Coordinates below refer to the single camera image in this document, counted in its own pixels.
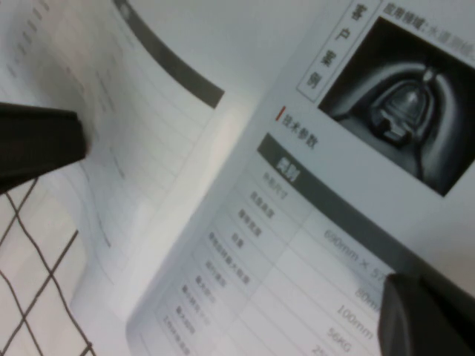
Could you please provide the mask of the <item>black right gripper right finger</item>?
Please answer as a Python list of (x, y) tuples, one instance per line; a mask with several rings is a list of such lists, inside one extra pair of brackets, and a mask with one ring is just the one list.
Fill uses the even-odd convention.
[(378, 325), (382, 355), (473, 355), (474, 322), (422, 279), (391, 274)]

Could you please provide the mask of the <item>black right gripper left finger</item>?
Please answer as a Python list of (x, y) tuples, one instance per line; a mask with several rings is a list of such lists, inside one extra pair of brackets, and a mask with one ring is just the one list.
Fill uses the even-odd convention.
[(1, 103), (1, 192), (86, 157), (74, 111)]

